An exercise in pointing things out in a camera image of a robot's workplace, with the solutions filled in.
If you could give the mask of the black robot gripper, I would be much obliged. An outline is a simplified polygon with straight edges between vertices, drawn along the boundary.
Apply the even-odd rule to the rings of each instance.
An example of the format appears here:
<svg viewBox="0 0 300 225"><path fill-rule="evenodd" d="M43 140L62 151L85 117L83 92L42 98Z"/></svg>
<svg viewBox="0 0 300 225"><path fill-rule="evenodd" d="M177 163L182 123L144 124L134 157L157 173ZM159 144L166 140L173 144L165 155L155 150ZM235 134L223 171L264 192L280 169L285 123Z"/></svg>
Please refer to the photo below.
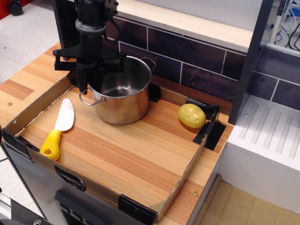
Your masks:
<svg viewBox="0 0 300 225"><path fill-rule="evenodd" d="M105 73L124 72L126 55L103 47L102 39L115 43L119 39L109 40L105 32L99 36L81 35L79 44L53 51L55 70L70 71L76 66L76 79L79 91L87 94L88 76L91 77L92 88L100 93Z"/></svg>

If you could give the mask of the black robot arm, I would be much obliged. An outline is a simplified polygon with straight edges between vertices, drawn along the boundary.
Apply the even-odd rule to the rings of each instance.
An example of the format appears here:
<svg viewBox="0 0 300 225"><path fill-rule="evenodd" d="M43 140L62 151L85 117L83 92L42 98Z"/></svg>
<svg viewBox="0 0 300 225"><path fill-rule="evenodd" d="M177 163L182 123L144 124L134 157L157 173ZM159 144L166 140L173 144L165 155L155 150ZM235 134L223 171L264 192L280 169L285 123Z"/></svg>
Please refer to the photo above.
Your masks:
<svg viewBox="0 0 300 225"><path fill-rule="evenodd" d="M106 23L117 14L115 0L52 1L61 49L53 51L55 70L69 71L73 85L86 93L89 84L102 87L110 72L123 72L125 55L105 49Z"/></svg>

